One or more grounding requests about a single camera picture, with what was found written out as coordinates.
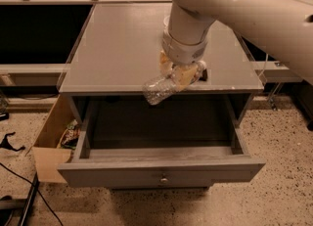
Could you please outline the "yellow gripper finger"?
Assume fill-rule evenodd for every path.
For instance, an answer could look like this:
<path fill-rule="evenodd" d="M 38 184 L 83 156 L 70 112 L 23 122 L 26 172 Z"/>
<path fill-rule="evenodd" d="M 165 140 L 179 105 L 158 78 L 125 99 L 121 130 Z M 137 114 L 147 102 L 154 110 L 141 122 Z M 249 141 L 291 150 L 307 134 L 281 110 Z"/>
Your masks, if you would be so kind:
<path fill-rule="evenodd" d="M 191 64 L 187 66 L 176 66 L 172 71 L 172 79 L 178 92 L 183 91 L 189 85 L 197 82 L 202 77 L 203 66 Z"/>
<path fill-rule="evenodd" d="M 172 62 L 165 55 L 164 51 L 159 54 L 159 70 L 162 75 L 168 75 L 172 70 Z"/>

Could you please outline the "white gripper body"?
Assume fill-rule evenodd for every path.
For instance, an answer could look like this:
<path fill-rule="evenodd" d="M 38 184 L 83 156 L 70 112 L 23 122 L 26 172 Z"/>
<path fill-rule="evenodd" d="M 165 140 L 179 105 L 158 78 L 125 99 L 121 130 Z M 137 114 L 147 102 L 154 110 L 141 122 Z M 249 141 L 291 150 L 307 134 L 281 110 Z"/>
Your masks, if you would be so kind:
<path fill-rule="evenodd" d="M 162 36 L 162 50 L 175 65 L 190 65 L 199 61 L 204 54 L 207 39 L 196 45 L 185 45 L 175 40 L 167 30 Z"/>

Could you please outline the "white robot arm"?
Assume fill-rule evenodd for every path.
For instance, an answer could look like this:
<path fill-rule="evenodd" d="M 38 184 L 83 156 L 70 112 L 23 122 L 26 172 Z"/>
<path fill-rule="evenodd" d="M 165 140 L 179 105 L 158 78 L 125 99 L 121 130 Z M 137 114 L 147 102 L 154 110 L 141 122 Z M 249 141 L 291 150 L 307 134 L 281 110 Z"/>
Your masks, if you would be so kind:
<path fill-rule="evenodd" d="M 201 59 L 219 21 L 313 84 L 312 0 L 172 0 L 162 48 L 176 65 Z"/>

